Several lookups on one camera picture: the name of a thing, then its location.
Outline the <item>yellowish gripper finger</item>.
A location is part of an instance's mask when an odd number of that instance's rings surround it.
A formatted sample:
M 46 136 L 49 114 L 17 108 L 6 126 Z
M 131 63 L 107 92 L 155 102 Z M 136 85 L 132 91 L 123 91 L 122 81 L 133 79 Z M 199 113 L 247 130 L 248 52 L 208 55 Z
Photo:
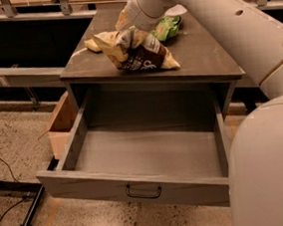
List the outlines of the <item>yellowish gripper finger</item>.
M 147 32 L 140 29 L 132 29 L 131 30 L 131 46 L 133 49 L 136 49 L 148 36 Z

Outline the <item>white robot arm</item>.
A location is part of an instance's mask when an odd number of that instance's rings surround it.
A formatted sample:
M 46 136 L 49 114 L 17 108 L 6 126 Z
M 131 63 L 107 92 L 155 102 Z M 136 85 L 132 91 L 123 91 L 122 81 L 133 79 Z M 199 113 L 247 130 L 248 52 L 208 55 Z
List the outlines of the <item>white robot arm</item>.
M 128 0 L 116 26 L 151 30 L 178 4 L 268 99 L 231 142 L 232 226 L 283 226 L 283 24 L 242 0 Z

